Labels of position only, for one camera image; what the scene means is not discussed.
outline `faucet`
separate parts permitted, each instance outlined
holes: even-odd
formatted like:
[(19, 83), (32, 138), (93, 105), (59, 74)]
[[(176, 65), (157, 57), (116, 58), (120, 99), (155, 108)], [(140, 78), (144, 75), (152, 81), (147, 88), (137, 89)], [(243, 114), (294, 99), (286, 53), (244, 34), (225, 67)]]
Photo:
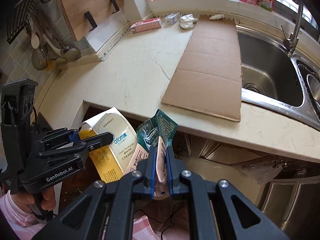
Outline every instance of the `faucet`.
[(285, 48), (288, 50), (288, 52), (290, 54), (293, 54), (294, 50), (297, 47), (298, 41), (299, 41), (298, 34), (299, 34), (299, 30), (300, 30), (302, 13), (303, 13), (303, 1), (302, 0), (292, 0), (292, 1), (299, 4), (299, 9), (298, 9), (297, 18), (296, 18), (296, 25), (294, 27), (293, 33), (290, 34), (290, 38), (288, 38), (288, 39), (286, 38), (285, 32), (284, 32), (283, 27), (281, 25), (282, 31), (284, 33), (283, 45), (285, 46)]

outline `brown cardboard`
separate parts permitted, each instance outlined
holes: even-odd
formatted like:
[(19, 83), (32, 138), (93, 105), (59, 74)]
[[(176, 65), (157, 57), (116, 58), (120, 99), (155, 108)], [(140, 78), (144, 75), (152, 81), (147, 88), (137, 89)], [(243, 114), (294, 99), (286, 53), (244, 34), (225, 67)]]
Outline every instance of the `brown cardboard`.
[(241, 87), (235, 23), (201, 16), (161, 102), (239, 122)]

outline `human hand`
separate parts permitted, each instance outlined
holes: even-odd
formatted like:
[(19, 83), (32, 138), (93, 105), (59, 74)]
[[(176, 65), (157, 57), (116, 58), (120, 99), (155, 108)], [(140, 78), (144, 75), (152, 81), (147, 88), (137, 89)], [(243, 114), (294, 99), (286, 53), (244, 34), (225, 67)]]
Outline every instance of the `human hand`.
[[(54, 188), (50, 187), (42, 192), (43, 200), (41, 201), (41, 207), (43, 210), (53, 210), (56, 207), (56, 198), (54, 194)], [(18, 208), (26, 213), (31, 214), (32, 210), (29, 205), (34, 204), (35, 199), (33, 195), (26, 190), (20, 190), (18, 194), (11, 195), (12, 201)]]

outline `yellow and white box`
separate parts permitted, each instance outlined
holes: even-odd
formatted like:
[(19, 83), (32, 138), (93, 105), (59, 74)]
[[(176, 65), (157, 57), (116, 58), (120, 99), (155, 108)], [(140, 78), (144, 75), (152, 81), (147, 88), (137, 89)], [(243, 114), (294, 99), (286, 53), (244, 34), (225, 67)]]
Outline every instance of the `yellow and white box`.
[(115, 107), (88, 119), (81, 126), (81, 139), (104, 132), (113, 134), (113, 142), (90, 152), (90, 158), (104, 182), (120, 179), (137, 147), (137, 134), (132, 126)]

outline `person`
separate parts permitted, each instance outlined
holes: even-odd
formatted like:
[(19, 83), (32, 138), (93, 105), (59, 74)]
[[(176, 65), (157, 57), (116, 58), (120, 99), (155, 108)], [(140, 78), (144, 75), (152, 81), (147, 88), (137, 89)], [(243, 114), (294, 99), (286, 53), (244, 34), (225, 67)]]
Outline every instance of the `person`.
[[(53, 187), (42, 192), (42, 195), (41, 207), (53, 210), (56, 206)], [(24, 190), (15, 195), (8, 191), (0, 198), (0, 209), (20, 240), (32, 239), (45, 226), (32, 214), (29, 205), (33, 203), (33, 196)], [(185, 202), (172, 201), (170, 198), (143, 203), (134, 215), (132, 240), (188, 240), (186, 206)]]

